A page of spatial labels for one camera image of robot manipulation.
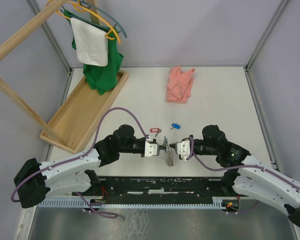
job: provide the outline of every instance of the wooden clothes rack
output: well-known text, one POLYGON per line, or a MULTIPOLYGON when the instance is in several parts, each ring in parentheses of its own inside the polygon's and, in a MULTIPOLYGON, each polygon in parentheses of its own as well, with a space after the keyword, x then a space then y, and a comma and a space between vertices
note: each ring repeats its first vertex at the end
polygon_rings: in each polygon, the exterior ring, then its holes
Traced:
MULTIPOLYGON (((68 0, 54 0, 48 6, 46 6, 42 11, 35 15, 28 23, 21 27, 15 34, 13 34, 8 40, 0 45, 0 61, 4 59, 13 49, 15 49, 23 40, 25 40, 31 33, 33 33, 37 28, 39 28, 52 14, 54 14, 62 5, 64 5, 68 0)), ((73 92, 78 93, 77 95, 71 94, 71 100, 66 101, 57 113, 52 117, 49 123, 46 123, 22 98, 0 77, 0 91, 4 93, 18 108, 20 108, 24 113, 26 113, 30 118, 32 118, 42 129, 39 137, 50 144, 54 144, 62 149, 65 149, 71 153, 77 153, 82 151, 92 134, 95 132, 96 127, 99 123, 101 116, 106 112, 111 104, 116 99, 117 95, 121 91, 125 82, 128 79, 128 74, 124 71, 118 73, 118 85, 112 90, 106 92, 104 95, 98 95, 97 91, 87 89, 84 85, 88 85, 86 81, 81 81, 78 85, 79 88, 84 89, 84 98, 87 95, 91 95, 90 100, 97 101, 99 108, 96 109, 95 104, 91 105, 91 102, 84 101, 82 98, 82 91, 75 89, 73 92), (87 112, 87 116, 81 115, 85 119, 84 125, 75 125, 76 121, 73 119, 70 121, 71 124, 67 124, 67 117, 63 114, 67 113, 67 116, 72 117, 71 111, 74 112, 82 107, 87 112), (62 131, 60 131, 56 126, 61 126, 62 131), (74 138, 83 137, 80 141, 76 141, 74 144, 74 138)))

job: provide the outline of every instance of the pink cloth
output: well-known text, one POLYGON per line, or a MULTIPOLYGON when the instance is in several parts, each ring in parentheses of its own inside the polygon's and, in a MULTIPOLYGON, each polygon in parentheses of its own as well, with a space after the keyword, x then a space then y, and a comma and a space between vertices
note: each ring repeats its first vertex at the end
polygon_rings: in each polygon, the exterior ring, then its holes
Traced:
POLYGON ((182 72, 180 66, 172 67, 166 91, 167 103, 185 104, 191 96, 191 88, 194 84, 195 69, 182 72))

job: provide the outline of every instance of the small red object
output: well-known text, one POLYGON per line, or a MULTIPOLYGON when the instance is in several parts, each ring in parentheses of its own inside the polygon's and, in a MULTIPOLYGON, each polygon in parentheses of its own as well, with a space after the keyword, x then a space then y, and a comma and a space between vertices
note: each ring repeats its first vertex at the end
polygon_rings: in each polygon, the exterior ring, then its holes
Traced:
POLYGON ((156 128, 151 128, 151 129, 150 129, 150 132, 151 132, 151 133, 159 133, 160 130, 161 130, 160 128, 157 128, 157 127, 156 127, 156 128))

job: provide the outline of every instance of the white towel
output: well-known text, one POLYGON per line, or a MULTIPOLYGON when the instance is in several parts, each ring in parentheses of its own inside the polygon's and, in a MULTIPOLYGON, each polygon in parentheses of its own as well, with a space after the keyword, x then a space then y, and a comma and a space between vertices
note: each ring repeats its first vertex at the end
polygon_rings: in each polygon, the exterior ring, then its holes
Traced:
POLYGON ((108 64, 106 32, 74 17, 71 17, 70 21, 79 62, 106 66, 108 64))

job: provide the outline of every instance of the yellow clothes hanger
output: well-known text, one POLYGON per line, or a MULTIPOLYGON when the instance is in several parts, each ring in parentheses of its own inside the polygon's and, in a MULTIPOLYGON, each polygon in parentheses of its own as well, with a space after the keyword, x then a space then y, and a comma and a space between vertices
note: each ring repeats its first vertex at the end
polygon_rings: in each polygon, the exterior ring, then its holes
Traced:
MULTIPOLYGON (((49 0, 49 1, 46 3, 46 6, 47 6, 50 2, 52 2, 52 1, 53 1, 53 0, 49 0)), ((86 7, 84 7, 84 6, 82 6, 82 5, 80 4, 80 0, 77 0, 77 2, 74 2, 74 1, 70 1, 70 0, 69 0, 69 1, 67 1, 67 3, 72 4, 72 6, 74 7, 74 9, 77 10, 78 12, 84 13, 84 12, 87 11, 87 12, 89 12, 90 14, 96 16, 96 17, 97 17, 98 19, 100 19, 102 22, 104 22, 104 23, 110 28, 110 31, 108 31, 108 32, 106 33, 105 37, 106 37, 107 39, 114 40, 114 39, 115 39, 114 37, 108 36, 111 32, 113 32, 114 35, 116 36, 116 39, 118 40, 118 43, 121 44, 121 39, 120 39, 120 37, 119 37, 117 31, 116 31, 116 30, 115 30, 115 29, 114 29, 114 28, 113 28, 106 20, 104 20, 101 16, 99 16, 99 15, 96 14, 95 12, 91 11, 90 9, 88 9, 88 8, 86 8, 86 7)), ((58 15, 60 15, 60 16, 62 16, 62 17, 64 17, 64 18, 66 18, 66 19, 68 19, 68 20, 70 20, 70 17, 67 17, 67 16, 63 15, 59 10, 57 10, 55 13, 58 14, 58 15)))

